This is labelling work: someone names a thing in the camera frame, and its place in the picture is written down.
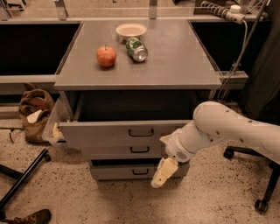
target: gray tabletop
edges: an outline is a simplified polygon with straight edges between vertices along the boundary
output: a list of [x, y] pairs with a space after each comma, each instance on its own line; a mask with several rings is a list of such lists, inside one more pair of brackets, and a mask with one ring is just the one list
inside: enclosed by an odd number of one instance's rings
[[[127, 54], [116, 27], [139, 23], [147, 27], [141, 40], [149, 51], [145, 62]], [[102, 68], [95, 53], [100, 46], [115, 48], [115, 65]], [[58, 90], [96, 89], [217, 89], [220, 79], [186, 19], [86, 21], [61, 73]]]

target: concrete floor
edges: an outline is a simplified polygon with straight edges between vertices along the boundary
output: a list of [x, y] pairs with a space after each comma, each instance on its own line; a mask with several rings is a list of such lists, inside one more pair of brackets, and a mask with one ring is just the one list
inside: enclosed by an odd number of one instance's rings
[[[20, 120], [2, 119], [1, 127], [21, 127]], [[24, 172], [32, 160], [48, 149], [52, 161], [43, 161], [5, 207], [8, 217], [24, 217], [39, 209], [52, 212], [51, 224], [69, 223], [279, 223], [280, 191], [276, 188], [269, 211], [254, 209], [262, 199], [271, 169], [265, 158], [222, 154], [224, 141], [201, 150], [191, 160], [182, 181], [169, 180], [154, 189], [149, 180], [96, 183], [78, 151], [54, 149], [25, 141], [21, 130], [0, 131], [0, 164]], [[13, 179], [0, 175], [0, 197]]]

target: brown bag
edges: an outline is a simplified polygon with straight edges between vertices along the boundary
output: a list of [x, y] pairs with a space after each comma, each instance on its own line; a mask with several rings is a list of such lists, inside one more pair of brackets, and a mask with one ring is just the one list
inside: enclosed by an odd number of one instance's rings
[[[49, 115], [54, 106], [53, 98], [43, 89], [38, 89], [30, 83], [24, 85], [26, 91], [21, 97], [18, 108], [19, 117], [23, 121], [25, 140], [29, 143], [46, 143], [42, 134]], [[35, 123], [29, 123], [27, 116], [38, 110], [42, 110]]]

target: office chair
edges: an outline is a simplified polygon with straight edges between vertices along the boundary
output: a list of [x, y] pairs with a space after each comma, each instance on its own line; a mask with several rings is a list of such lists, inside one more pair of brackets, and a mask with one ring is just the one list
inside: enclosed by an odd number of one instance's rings
[[[235, 146], [228, 146], [224, 152], [224, 157], [227, 159], [233, 158], [235, 155], [235, 152], [240, 152], [243, 154], [248, 154], [252, 156], [257, 156], [257, 157], [263, 157], [263, 155], [257, 153], [254, 150], [248, 149], [248, 148], [242, 148], [242, 147], [235, 147]], [[255, 210], [259, 214], [265, 214], [268, 211], [269, 208], [269, 202], [272, 196], [272, 193], [274, 192], [274, 189], [277, 185], [277, 181], [280, 176], [280, 165], [271, 161], [270, 166], [272, 169], [272, 173], [270, 176], [269, 184], [267, 186], [266, 192], [264, 194], [263, 199], [258, 199], [255, 202]]]
[[48, 150], [43, 149], [37, 158], [32, 162], [32, 164], [27, 168], [24, 173], [15, 171], [7, 166], [0, 164], [0, 173], [11, 177], [16, 180], [16, 183], [11, 187], [11, 189], [3, 196], [0, 200], [0, 221], [5, 218], [4, 207], [9, 202], [11, 197], [17, 192], [18, 188], [26, 181], [26, 179], [32, 174], [35, 168], [39, 165], [42, 159], [45, 161], [50, 161], [51, 157], [48, 154]]

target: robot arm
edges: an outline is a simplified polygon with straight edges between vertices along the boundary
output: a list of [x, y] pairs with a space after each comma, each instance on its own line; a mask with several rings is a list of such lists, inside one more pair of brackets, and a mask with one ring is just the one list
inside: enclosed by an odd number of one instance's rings
[[280, 164], [280, 127], [248, 119], [215, 101], [201, 103], [193, 112], [193, 120], [160, 140], [165, 143], [168, 158], [162, 158], [151, 185], [162, 186], [195, 153], [232, 139], [253, 147], [266, 158]]

